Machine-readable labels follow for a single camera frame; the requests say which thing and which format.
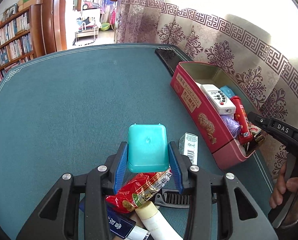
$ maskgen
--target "doorway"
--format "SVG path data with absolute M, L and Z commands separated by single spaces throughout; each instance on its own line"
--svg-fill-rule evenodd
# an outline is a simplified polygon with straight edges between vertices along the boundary
M 67 49 L 114 43 L 118 2 L 65 0 Z

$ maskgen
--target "bookshelf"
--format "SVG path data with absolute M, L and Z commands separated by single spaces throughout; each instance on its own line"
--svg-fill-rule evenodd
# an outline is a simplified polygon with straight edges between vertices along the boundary
M 0 25 L 0 82 L 13 67 L 43 55 L 41 4 L 17 12 Z

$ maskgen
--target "tiled floor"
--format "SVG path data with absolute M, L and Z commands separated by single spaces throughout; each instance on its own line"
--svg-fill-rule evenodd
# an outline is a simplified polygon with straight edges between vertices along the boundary
M 114 43 L 114 31 L 113 30 L 107 30 L 107 31 L 101 31 L 99 30 L 98 37 L 93 42 L 93 36 L 88 37 L 81 37 L 78 39 L 78 41 L 73 45 L 71 48 L 68 49 L 74 49 L 77 47 L 86 47 L 86 46 L 94 46 L 94 45 L 102 45 L 102 44 L 113 44 Z

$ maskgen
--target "black phone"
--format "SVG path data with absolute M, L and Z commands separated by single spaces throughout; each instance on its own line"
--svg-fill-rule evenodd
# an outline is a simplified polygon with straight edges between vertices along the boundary
M 165 64 L 171 76 L 173 76 L 178 63 L 182 62 L 183 60 L 181 60 L 181 58 L 173 50 L 170 49 L 156 49 L 154 52 Z

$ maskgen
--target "teal plastic case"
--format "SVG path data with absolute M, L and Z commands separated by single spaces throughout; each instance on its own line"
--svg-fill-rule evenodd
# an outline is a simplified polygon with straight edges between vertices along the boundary
M 134 173 L 169 168 L 166 128 L 162 124 L 133 124 L 128 132 L 128 169 Z

